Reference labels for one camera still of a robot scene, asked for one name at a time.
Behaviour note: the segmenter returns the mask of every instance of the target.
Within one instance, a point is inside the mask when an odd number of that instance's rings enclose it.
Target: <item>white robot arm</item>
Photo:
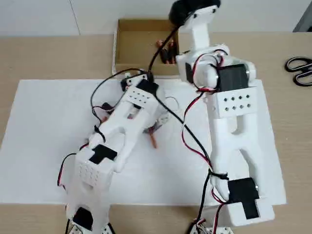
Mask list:
[[[198,9],[186,20],[181,28],[192,35],[191,49],[177,56],[176,60],[183,81],[215,91],[206,95],[214,173],[227,174],[231,167],[230,158],[237,151],[249,167],[249,177],[246,178],[230,177],[227,181],[211,177],[212,187],[226,204],[221,206],[221,212],[218,206],[204,209],[202,218],[212,225],[218,213],[221,227],[243,226],[272,220],[274,211],[266,191],[268,177],[259,144],[255,65],[232,57],[224,44],[210,45],[208,24],[216,10],[216,5]]]
[[[66,215],[72,233],[109,233],[109,188],[114,172],[120,173],[144,129],[152,127],[164,112],[154,94],[164,100],[163,90],[145,75],[131,80],[108,120],[90,136],[76,155],[74,175],[67,195]]]

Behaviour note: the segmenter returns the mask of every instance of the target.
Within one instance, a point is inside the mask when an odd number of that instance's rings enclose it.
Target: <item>open cardboard box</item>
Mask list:
[[[157,51],[156,41],[165,40],[174,26],[166,19],[119,19],[114,41],[113,73],[127,68],[148,70]],[[178,34],[174,36],[178,47]],[[176,64],[163,64],[160,56],[153,66],[155,76],[179,75]]]

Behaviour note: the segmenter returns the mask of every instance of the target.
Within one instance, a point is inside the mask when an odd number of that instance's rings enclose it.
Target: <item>scissors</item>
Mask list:
[[[304,62],[305,64],[297,66],[297,67],[292,67],[291,63],[295,62],[295,61]],[[294,81],[294,83],[298,86],[303,86],[303,87],[312,86],[312,59],[311,58],[293,57],[285,63],[285,70],[288,72],[299,72],[299,71],[301,71],[301,73],[299,73],[298,75],[295,75],[293,77],[292,80]],[[311,76],[310,82],[301,82],[300,81],[301,78],[308,77],[308,76]]]

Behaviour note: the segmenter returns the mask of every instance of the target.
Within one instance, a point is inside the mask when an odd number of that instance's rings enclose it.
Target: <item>white sheet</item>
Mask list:
[[[0,151],[0,202],[65,202],[65,191],[57,187],[59,166],[67,154],[84,143],[97,123],[89,100],[99,82],[20,81]],[[157,82],[165,88],[166,96],[178,99],[181,109],[196,96],[192,87],[178,80]],[[95,103],[114,104],[121,94],[119,82],[112,80],[99,89]],[[172,109],[177,109],[174,100],[167,101]],[[203,102],[194,106],[188,120],[195,135],[210,148]],[[157,150],[152,148],[148,135],[142,134],[123,172],[113,177],[110,190],[113,203],[199,203],[207,167],[184,147],[180,131],[181,125],[172,118],[156,132]],[[196,146],[189,136],[187,141]],[[64,183],[68,182],[72,162],[73,158],[66,161]]]

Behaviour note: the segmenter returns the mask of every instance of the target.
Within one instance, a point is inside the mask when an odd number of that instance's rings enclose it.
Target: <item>black cable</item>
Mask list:
[[[57,180],[57,185],[58,185],[58,187],[60,186],[60,178],[61,178],[61,176],[62,176],[62,170],[63,170],[63,166],[64,166],[65,160],[66,160],[69,156],[75,155],[75,154],[76,154],[76,153],[71,153],[71,154],[67,155],[67,156],[63,159],[62,164],[61,164],[61,166],[60,166],[60,168],[59,168],[59,172],[58,172],[58,180]]]
[[[94,132],[101,135],[101,137],[103,138],[103,143],[106,142],[106,138],[105,138],[104,134],[99,130],[99,128],[96,125],[94,125]]]
[[[110,77],[106,78],[105,80],[103,80],[96,88],[95,90],[92,92],[91,94],[91,97],[90,97],[90,104],[91,104],[91,109],[92,109],[92,114],[99,120],[100,124],[101,124],[101,119],[98,117],[97,113],[95,112],[94,110],[94,105],[93,105],[93,97],[95,95],[95,93],[97,92],[97,90],[99,89],[99,87],[104,84],[106,81],[108,81],[109,79],[112,79],[114,78],[115,76],[121,74],[121,73],[124,73],[124,72],[128,72],[128,71],[139,71],[140,74],[136,74],[134,76],[131,76],[131,77],[128,77],[126,79],[131,79],[131,78],[134,78],[134,77],[138,77],[138,76],[141,76],[142,74],[147,74],[147,72],[141,70],[141,69],[138,69],[138,68],[128,68],[128,69],[125,69],[125,70],[122,70],[122,71],[119,71],[113,75],[111,75]]]
[[[103,81],[95,88],[95,90],[94,90],[93,93],[91,94],[91,97],[90,97],[91,108],[93,108],[93,96],[94,96],[94,94],[96,93],[96,91],[99,89],[99,87],[100,87],[102,84],[104,84],[106,81],[108,81],[109,79],[112,79],[112,78],[114,78],[115,76],[117,76],[117,75],[119,75],[119,74],[121,74],[121,73],[124,73],[124,72],[128,72],[128,71],[139,71],[139,72],[141,72],[141,74],[139,74],[139,75],[142,75],[143,73],[146,73],[146,72],[144,72],[142,69],[138,69],[138,68],[128,68],[128,69],[119,71],[119,72],[117,72],[117,73],[111,75],[110,77],[106,78],[105,80],[103,80]]]
[[[70,219],[67,220],[66,229],[65,229],[65,234],[68,234],[69,222],[70,222]]]
[[[206,190],[207,190],[209,178],[210,178],[210,173],[208,173],[206,180],[205,180],[205,183],[204,183],[203,193],[201,195],[201,202],[200,202],[200,207],[199,207],[196,223],[200,220],[201,213],[203,212],[203,208],[204,208],[204,204],[205,204],[205,197],[206,197]]]
[[[156,100],[163,106],[163,108],[165,108],[170,114],[172,114],[177,120],[179,120],[179,122],[181,124],[184,124],[184,121],[177,116],[168,106],[166,106],[158,97],[156,94],[154,94],[154,97],[156,98]],[[197,139],[197,137],[194,135],[194,133],[190,130],[190,128],[185,124],[184,128],[189,132],[189,134],[191,135],[191,137],[194,139],[194,141],[197,143],[197,145],[201,148],[201,150],[203,151],[205,157],[207,158],[208,162],[211,164],[210,162],[210,158],[208,156],[207,151],[205,150],[204,146],[200,143],[200,141]]]
[[[179,30],[180,26],[174,28],[172,30],[172,32],[169,34],[169,36],[164,40],[163,44],[161,47],[158,48],[158,50],[156,51],[156,53],[154,54],[150,65],[148,67],[148,73],[152,74],[152,68],[153,68],[153,64],[155,62],[155,59],[157,58],[157,56],[159,55],[159,53],[161,52],[161,50],[166,46],[166,44],[168,43],[168,41],[173,37],[173,35]]]

